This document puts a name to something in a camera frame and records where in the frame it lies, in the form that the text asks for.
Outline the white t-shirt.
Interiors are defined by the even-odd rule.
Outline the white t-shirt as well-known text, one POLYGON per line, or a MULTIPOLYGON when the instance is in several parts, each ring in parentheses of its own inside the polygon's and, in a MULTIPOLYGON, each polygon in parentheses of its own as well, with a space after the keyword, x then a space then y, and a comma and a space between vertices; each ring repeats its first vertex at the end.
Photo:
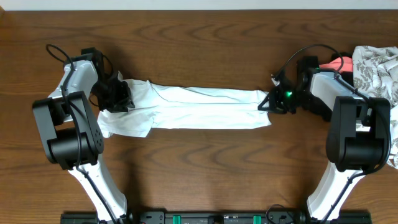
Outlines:
POLYGON ((162 86, 149 80, 128 79, 135 104, 126 112, 99 113, 105 138, 114 134, 146 137, 152 129, 256 129, 271 125, 258 105, 261 90, 162 86))

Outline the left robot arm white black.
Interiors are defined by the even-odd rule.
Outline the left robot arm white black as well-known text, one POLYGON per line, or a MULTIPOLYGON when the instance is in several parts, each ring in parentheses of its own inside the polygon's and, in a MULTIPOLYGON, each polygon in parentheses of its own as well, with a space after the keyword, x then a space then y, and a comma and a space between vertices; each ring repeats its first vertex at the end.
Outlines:
POLYGON ((58 87, 32 111, 47 159, 79 181, 95 212, 65 212, 60 223, 132 223, 127 199, 103 160, 104 136, 90 105, 97 98, 100 111, 127 112, 135 107, 127 82, 96 48, 82 49, 62 60, 64 75, 58 87))

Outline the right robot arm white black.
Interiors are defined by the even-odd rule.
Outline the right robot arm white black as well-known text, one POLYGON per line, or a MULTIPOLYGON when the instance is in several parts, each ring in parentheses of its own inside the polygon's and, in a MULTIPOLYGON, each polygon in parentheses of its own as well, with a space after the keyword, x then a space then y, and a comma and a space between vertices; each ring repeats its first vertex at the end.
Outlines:
POLYGON ((272 78, 275 87, 258 105, 275 114, 296 112, 298 107, 329 122, 326 138, 328 164, 306 212, 294 223, 369 223, 368 214, 344 215, 344 201, 355 185, 382 169, 391 151, 390 104, 373 98, 346 82, 337 69, 323 68, 316 56, 297 62, 297 83, 281 70, 272 78))

